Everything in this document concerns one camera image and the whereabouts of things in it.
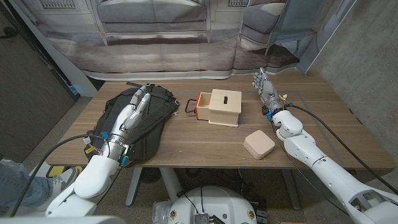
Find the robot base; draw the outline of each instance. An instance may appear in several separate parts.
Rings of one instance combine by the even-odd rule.
[[[195,204],[198,213],[208,214],[210,219],[216,216],[224,223],[257,223],[251,204],[240,194],[225,187],[202,187],[202,197],[200,187],[198,187],[186,195]],[[156,224],[196,223],[194,221],[197,211],[189,200],[183,195],[173,205],[170,202],[154,203],[152,221]],[[198,223],[209,223],[209,221],[207,219]]]

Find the backpack strap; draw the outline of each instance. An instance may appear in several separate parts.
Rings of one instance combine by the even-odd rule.
[[[142,86],[142,85],[140,85],[140,84],[132,83],[132,82],[126,82],[126,84],[127,84],[127,85],[131,85],[131,86],[135,86],[135,87],[138,87],[138,88],[141,88],[141,86]]]
[[[131,139],[128,139],[125,144],[132,145],[136,143],[140,138],[145,136],[149,131],[151,131],[158,124],[163,122],[164,119],[168,117],[177,107],[180,102],[174,98],[173,101],[166,102],[163,106],[156,109],[151,114],[148,114],[137,127],[134,128]]]

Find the small wooden box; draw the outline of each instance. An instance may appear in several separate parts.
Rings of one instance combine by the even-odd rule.
[[[208,120],[209,124],[238,127],[242,93],[217,89],[211,93],[199,93],[195,109],[197,119]]]
[[[211,93],[199,93],[197,104],[195,106],[197,119],[210,120],[210,104]]]

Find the robotic arm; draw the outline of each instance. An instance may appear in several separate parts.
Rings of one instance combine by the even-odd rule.
[[[262,68],[252,84],[260,94],[263,107],[269,110],[269,118],[280,127],[276,134],[284,142],[286,151],[314,171],[355,223],[397,222],[397,195],[363,184],[322,152],[314,138],[304,131],[303,124],[284,109],[277,90]]]
[[[83,217],[92,215],[96,204],[111,185],[111,175],[128,162],[128,146],[132,130],[142,119],[142,112],[149,104],[150,94],[146,86],[138,89],[131,101],[119,113],[113,125],[109,142],[104,142],[103,155],[94,155],[76,181],[65,189],[47,208],[46,217]]]

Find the cushion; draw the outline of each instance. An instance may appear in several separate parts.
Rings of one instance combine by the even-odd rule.
[[[170,23],[125,23],[104,22],[107,32],[158,32],[158,31],[204,31],[204,21]]]
[[[98,7],[102,22],[191,22],[206,20],[206,7],[189,0],[109,0]]]
[[[285,3],[258,4],[247,7],[243,12],[243,24],[264,34],[269,34],[284,7]]]
[[[269,34],[264,34],[245,25],[242,28],[242,35],[262,44],[268,43]]]

